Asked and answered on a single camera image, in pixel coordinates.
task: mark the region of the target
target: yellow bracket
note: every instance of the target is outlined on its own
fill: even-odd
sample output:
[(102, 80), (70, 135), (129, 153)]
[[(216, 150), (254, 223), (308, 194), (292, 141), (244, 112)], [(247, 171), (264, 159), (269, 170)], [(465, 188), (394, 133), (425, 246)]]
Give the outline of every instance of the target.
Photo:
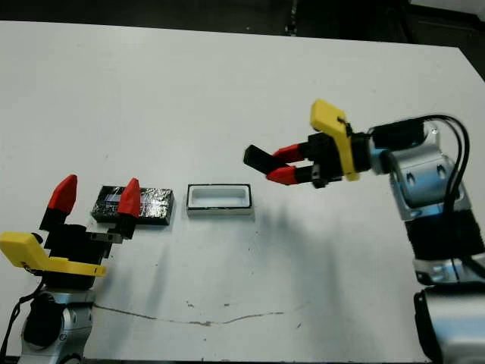
[(339, 151), (343, 174), (347, 180), (358, 180), (352, 157), (352, 144), (350, 136), (347, 135), (345, 112), (318, 99), (311, 107), (310, 125), (333, 138)]
[(71, 262), (67, 258), (47, 256), (37, 239), (29, 233), (4, 232), (0, 235), (0, 250), (14, 266), (40, 271), (56, 271), (72, 275), (103, 277), (106, 267)]

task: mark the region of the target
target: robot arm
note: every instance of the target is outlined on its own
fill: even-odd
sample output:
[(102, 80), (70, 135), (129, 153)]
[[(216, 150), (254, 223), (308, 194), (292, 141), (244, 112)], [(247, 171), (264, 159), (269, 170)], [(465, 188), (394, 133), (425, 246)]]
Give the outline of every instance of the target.
[[(370, 169), (388, 174), (415, 253), (416, 277), (429, 286), (415, 295), (425, 354), (434, 362), (485, 362), (485, 248), (461, 183), (469, 143), (461, 123), (456, 121), (465, 152), (458, 139), (457, 165), (440, 150), (437, 122), (449, 125), (450, 120), (456, 121), (431, 115), (353, 133), (343, 111), (317, 100), (311, 125), (320, 133), (273, 155), (250, 146), (244, 162), (268, 180), (312, 182), (316, 188), (344, 176), (358, 180), (360, 172)], [(305, 158), (311, 166), (288, 165)]]
[(90, 288), (103, 277), (114, 243), (131, 239), (139, 216), (140, 188), (132, 178), (120, 196), (117, 222), (107, 233), (94, 233), (78, 224), (65, 224), (76, 200), (77, 177), (70, 175), (54, 190), (39, 229), (48, 231), (44, 244), (38, 234), (0, 234), (0, 250), (12, 265), (42, 276), (36, 291), (21, 297), (14, 307), (0, 349), (0, 364), (7, 355), (8, 336), (20, 305), (29, 300), (31, 310), (22, 330), (19, 364), (77, 364), (92, 329), (95, 294)]

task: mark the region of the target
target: foil-wrapped box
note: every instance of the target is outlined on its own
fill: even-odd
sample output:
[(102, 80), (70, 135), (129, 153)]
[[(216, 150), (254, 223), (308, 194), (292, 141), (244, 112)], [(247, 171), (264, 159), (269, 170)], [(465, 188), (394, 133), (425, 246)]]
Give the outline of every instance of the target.
[[(116, 222), (124, 187), (103, 186), (91, 211), (97, 222)], [(140, 188), (141, 206), (137, 224), (169, 225), (174, 192), (165, 188)]]

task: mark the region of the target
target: white table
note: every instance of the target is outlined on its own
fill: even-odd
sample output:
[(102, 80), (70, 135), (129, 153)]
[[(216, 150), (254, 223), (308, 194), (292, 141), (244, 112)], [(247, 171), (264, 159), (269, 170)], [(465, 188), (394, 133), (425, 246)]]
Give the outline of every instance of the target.
[[(15, 22), (0, 22), (0, 49), (0, 230), (35, 231), (69, 173), (68, 221), (94, 231), (105, 231), (89, 216), (102, 184), (136, 176), (174, 190), (170, 227), (140, 228), (105, 261), (97, 305), (137, 315), (94, 309), (87, 357), (425, 360), (421, 286), (387, 177), (285, 187), (242, 158), (250, 143), (304, 141), (318, 97), (354, 130), (449, 113), (471, 134), (465, 182), (485, 226), (485, 85), (458, 49)], [(443, 148), (455, 154), (447, 133)], [(189, 219), (189, 183), (250, 183), (255, 218)], [(3, 335), (36, 279), (4, 256), (0, 276)]]

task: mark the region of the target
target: black cable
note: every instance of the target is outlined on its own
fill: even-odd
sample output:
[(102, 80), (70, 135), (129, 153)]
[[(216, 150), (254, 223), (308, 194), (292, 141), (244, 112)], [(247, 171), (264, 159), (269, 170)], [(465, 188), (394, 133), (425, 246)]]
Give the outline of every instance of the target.
[(27, 296), (21, 297), (18, 300), (18, 302), (15, 304), (14, 309), (12, 310), (12, 313), (10, 316), (10, 321), (8, 322), (7, 332), (5, 332), (5, 337), (2, 342), (2, 348), (0, 349), (0, 364), (5, 364), (5, 357), (7, 356), (8, 337), (10, 336), (10, 332), (11, 332), (12, 326), (14, 325), (15, 319), (20, 314), (20, 305), (22, 303), (30, 301), (32, 298), (37, 296), (37, 294), (39, 294), (40, 290), (42, 289), (43, 285), (44, 285), (44, 277), (42, 277), (42, 280), (40, 281), (36, 290), (34, 290), (31, 294)]
[[(443, 211), (446, 213), (446, 215), (449, 215), (449, 213), (453, 211), (456, 194), (458, 192), (460, 183), (462, 182), (463, 174), (465, 172), (465, 169), (468, 163), (468, 156), (470, 153), (470, 140), (468, 138), (468, 132), (465, 126), (461, 123), (461, 121), (448, 115), (442, 115), (442, 114), (425, 115), (425, 116), (420, 116), (420, 117), (412, 118), (408, 120), (422, 121), (422, 122), (432, 121), (432, 120), (441, 121), (447, 127), (449, 127), (452, 130), (453, 134), (455, 135), (456, 142), (458, 144), (458, 155), (457, 155), (455, 166), (452, 169), (452, 173), (449, 175), (448, 183), (446, 185), (445, 196), (443, 198)], [(457, 124), (458, 127), (460, 128), (460, 131), (462, 132), (462, 135), (463, 135), (464, 145), (462, 145), (462, 139), (459, 136), (455, 127), (452, 125), (452, 123)]]
[(451, 260), (452, 260), (452, 267), (453, 267), (453, 271), (455, 272), (456, 280), (458, 281), (458, 283), (460, 283), (460, 276), (458, 275), (458, 271), (456, 270), (455, 261), (453, 259)]

